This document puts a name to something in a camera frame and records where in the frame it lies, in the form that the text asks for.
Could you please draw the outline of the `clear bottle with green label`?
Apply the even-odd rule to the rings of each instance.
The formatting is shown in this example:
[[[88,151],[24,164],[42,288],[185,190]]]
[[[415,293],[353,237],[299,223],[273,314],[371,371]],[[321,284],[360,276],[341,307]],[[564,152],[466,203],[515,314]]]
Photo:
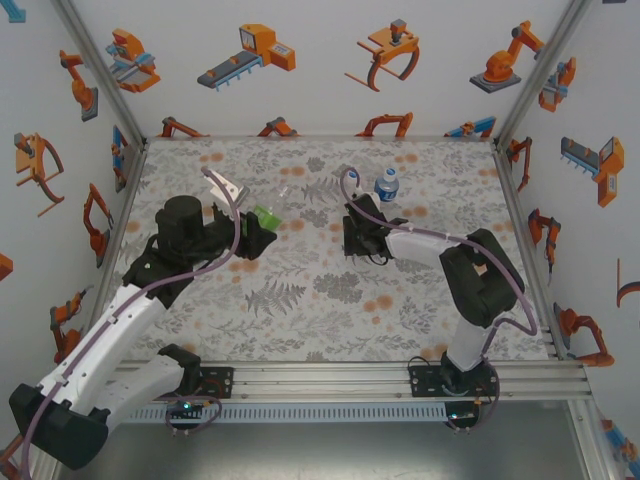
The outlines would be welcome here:
[[[261,228],[275,232],[287,215],[287,202],[291,187],[281,185],[258,198],[252,212]]]

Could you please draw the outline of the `clear bottle with blue label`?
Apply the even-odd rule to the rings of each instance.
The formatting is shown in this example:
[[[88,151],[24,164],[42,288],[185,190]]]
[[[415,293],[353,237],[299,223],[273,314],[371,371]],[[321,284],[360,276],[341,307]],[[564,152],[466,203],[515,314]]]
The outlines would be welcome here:
[[[399,180],[395,175],[381,175],[374,184],[374,192],[381,202],[388,203],[396,198],[399,190]]]

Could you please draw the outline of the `floral patterned table mat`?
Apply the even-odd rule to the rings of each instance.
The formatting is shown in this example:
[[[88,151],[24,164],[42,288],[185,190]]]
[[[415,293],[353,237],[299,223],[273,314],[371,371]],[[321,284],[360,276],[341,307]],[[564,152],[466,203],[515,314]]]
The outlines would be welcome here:
[[[156,212],[186,194],[213,198],[208,168],[245,185],[245,207],[285,199],[277,240],[256,260],[231,259],[196,278],[142,333],[130,361],[177,344],[209,361],[403,361],[438,359],[458,314],[444,276],[401,260],[387,264],[343,252],[340,174],[354,167],[365,189],[388,167],[400,189],[388,218],[464,236],[493,232],[521,264],[492,148],[487,143],[372,140],[154,141],[147,152],[112,282],[155,232]]]

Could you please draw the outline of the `thin aluminium table edge rail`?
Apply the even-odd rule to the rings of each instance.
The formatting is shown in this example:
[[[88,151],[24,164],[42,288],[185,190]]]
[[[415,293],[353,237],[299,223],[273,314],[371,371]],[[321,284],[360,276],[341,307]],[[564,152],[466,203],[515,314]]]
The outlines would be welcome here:
[[[442,135],[409,135],[394,137],[389,135],[376,135],[372,137],[359,137],[355,135],[299,135],[292,137],[280,136],[248,136],[248,135],[223,135],[204,137],[149,137],[147,145],[187,143],[212,143],[212,142],[275,142],[275,143],[300,143],[300,142],[446,142],[446,143],[471,143],[471,144],[495,144],[498,139],[493,137],[445,137]]]

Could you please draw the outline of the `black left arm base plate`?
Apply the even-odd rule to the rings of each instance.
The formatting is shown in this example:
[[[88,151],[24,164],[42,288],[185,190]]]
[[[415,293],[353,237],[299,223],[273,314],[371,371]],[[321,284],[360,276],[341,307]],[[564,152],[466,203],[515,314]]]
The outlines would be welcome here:
[[[197,367],[188,369],[178,364],[153,365],[144,371],[136,387],[146,400],[169,401],[178,399],[231,397],[234,369],[231,367]]]

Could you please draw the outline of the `wide aluminium frame rail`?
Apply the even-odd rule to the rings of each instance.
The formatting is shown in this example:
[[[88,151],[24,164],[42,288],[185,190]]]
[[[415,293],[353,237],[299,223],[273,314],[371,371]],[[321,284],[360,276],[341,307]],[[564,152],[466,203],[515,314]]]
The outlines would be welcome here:
[[[407,402],[404,362],[225,362],[235,403]],[[576,361],[498,361],[501,400],[586,400],[586,369]]]

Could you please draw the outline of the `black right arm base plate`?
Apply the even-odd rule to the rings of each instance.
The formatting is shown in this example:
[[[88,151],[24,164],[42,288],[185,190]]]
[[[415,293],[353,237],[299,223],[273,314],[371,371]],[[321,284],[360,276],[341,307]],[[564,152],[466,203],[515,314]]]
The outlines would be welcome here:
[[[414,398],[493,397],[497,393],[498,375],[486,364],[460,372],[454,367],[417,365],[408,368]]]

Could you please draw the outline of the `slanted aluminium frame post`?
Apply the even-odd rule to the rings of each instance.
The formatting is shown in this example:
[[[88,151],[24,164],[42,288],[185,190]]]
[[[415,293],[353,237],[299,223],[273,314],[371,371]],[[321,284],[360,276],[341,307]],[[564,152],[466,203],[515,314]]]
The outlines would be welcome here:
[[[496,139],[496,149],[498,151],[503,152],[506,150],[518,126],[551,74],[552,68],[559,61],[560,54],[568,45],[593,3],[594,0],[570,0],[568,3],[502,125]]]
[[[134,115],[125,102],[120,89],[112,78],[109,68],[98,51],[90,30],[85,25],[72,0],[49,0],[70,35],[80,55],[93,73],[98,87],[110,104],[117,119],[129,139],[142,151],[146,145],[146,137],[142,133]]]

